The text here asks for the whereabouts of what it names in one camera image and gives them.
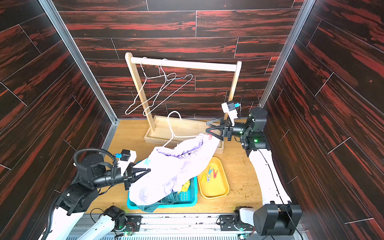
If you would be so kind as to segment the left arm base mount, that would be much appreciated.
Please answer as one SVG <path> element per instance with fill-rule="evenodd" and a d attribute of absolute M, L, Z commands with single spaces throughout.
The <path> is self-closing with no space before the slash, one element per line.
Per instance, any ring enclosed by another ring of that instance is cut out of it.
<path fill-rule="evenodd" d="M 138 232 L 142 224 L 142 218 L 143 217 L 140 215 L 125 215 L 124 217 L 120 216 L 112 218 L 112 221 L 114 222 L 112 232 Z"/>

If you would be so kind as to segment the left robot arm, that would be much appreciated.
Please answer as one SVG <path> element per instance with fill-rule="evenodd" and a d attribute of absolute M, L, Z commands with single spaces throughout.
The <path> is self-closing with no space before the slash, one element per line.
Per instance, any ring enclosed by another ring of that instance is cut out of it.
<path fill-rule="evenodd" d="M 42 240 L 64 240 L 92 202 L 102 196 L 102 188 L 123 184 L 129 190 L 132 184 L 151 172 L 138 168 L 136 152 L 122 150 L 113 155 L 101 148 L 84 148 L 73 155 L 77 175 L 71 185 L 55 198 L 49 207 L 47 227 Z"/>

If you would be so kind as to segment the blue wire hanger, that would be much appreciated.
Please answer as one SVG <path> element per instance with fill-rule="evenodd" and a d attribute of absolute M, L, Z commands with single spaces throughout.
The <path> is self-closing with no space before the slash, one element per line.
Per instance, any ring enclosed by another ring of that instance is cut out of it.
<path fill-rule="evenodd" d="M 168 61 L 168 59 L 162 59 L 160 61 L 160 65 L 158 66 L 159 75 L 156 77 L 150 77 L 150 78 L 147 77 L 144 71 L 143 64 L 141 63 L 141 68 L 146 78 L 145 83 L 147 80 L 156 80 L 160 78 L 164 79 L 164 83 L 159 87 L 159 90 L 146 101 L 146 104 L 148 104 L 148 106 L 144 107 L 144 104 L 143 104 L 143 107 L 144 107 L 143 115 L 145 117 L 148 117 L 156 108 L 158 108 L 171 96 L 173 96 L 175 93 L 177 93 L 187 84 L 189 84 L 190 81 L 193 80 L 194 78 L 193 74 L 186 74 L 185 76 L 182 76 L 182 77 L 178 76 L 178 74 L 175 72 L 167 74 L 166 71 L 164 70 L 166 61 Z"/>

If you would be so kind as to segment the yellow clothespin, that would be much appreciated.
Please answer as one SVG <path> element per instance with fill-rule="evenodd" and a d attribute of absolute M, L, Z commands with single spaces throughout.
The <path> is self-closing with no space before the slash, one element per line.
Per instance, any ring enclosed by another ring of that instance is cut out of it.
<path fill-rule="evenodd" d="M 201 182 L 203 182 L 203 183 L 207 182 L 207 174 L 206 173 L 203 173 L 203 175 L 201 177 Z"/>

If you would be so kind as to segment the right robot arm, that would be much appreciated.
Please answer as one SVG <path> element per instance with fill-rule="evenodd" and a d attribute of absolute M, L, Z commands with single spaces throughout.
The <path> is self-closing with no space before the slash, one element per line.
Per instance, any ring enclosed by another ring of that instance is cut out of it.
<path fill-rule="evenodd" d="M 302 217 L 302 208 L 294 204 L 284 189 L 272 159 L 265 127 L 268 112 L 262 108 L 253 108 L 244 123 L 237 123 L 239 103 L 223 103 L 223 112 L 227 118 L 207 122 L 206 132 L 223 141 L 238 139 L 251 161 L 262 192 L 263 205 L 257 210 L 251 207 L 236 207 L 232 216 L 221 215 L 220 226 L 223 231 L 240 231 L 239 239 L 249 237 L 249 231 L 259 236 L 292 236 Z"/>

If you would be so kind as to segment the lilac shorts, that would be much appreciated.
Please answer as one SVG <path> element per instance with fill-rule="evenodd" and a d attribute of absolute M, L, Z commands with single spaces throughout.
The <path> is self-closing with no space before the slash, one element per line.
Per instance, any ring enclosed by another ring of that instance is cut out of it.
<path fill-rule="evenodd" d="M 148 206 L 180 192 L 188 180 L 205 170 L 219 143 L 211 135 L 199 134 L 173 149 L 155 147 L 146 159 L 136 164 L 137 168 L 151 171 L 131 185 L 129 200 L 136 206 Z"/>

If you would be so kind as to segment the green shorts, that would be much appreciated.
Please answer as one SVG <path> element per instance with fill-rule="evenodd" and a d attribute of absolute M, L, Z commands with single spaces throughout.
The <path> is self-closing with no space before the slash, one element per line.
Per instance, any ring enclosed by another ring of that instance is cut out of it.
<path fill-rule="evenodd" d="M 153 213 L 159 206 L 174 205 L 179 200 L 179 193 L 172 192 L 168 196 L 162 198 L 160 201 L 146 206 L 137 206 L 141 211 L 146 213 Z"/>

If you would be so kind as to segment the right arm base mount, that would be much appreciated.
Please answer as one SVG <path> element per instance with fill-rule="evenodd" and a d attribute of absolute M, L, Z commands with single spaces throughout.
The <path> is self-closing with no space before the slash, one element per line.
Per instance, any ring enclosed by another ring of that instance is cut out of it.
<path fill-rule="evenodd" d="M 220 226 L 221 231 L 253 232 L 254 227 L 236 220 L 233 214 L 219 215 L 216 224 Z"/>

